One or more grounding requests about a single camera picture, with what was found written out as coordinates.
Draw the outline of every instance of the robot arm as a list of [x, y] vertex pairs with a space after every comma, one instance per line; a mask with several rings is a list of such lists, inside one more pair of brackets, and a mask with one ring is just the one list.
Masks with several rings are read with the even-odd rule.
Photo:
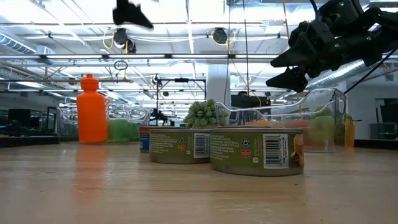
[[[358, 0], [331, 0], [319, 12], [319, 20], [301, 22], [292, 31], [290, 49], [271, 61], [273, 67], [287, 69], [268, 80], [268, 86], [302, 92], [308, 84], [305, 74], [315, 78], [359, 59], [370, 66], [398, 47], [396, 13], [377, 7], [363, 12]], [[368, 31], [375, 23], [379, 26]]]

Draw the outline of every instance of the table surface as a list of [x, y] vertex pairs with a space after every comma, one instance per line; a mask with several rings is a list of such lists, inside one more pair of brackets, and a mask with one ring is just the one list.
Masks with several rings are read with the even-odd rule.
[[248, 177], [149, 161], [138, 145], [0, 149], [1, 223], [398, 223], [398, 151], [307, 153]]

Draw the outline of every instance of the barcode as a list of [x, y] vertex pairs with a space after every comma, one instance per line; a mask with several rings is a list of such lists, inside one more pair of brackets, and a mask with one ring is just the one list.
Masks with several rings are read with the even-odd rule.
[[264, 134], [264, 168], [289, 168], [287, 134]]
[[193, 147], [193, 158], [194, 159], [209, 158], [210, 134], [195, 134], [194, 138], [195, 138], [195, 145]]

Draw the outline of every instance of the orange water bottle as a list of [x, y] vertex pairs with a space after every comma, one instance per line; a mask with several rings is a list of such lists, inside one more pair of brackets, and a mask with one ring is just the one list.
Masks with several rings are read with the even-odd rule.
[[79, 141], [85, 144], [101, 143], [108, 138], [105, 97], [97, 93], [98, 80], [92, 74], [80, 80], [84, 92], [77, 96]]

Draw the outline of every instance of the green can label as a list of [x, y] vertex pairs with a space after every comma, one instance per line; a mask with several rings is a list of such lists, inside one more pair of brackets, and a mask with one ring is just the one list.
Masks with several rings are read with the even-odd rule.
[[304, 166], [301, 134], [212, 133], [211, 162], [253, 169]]
[[190, 160], [210, 157], [210, 134], [151, 133], [149, 153], [157, 158]]

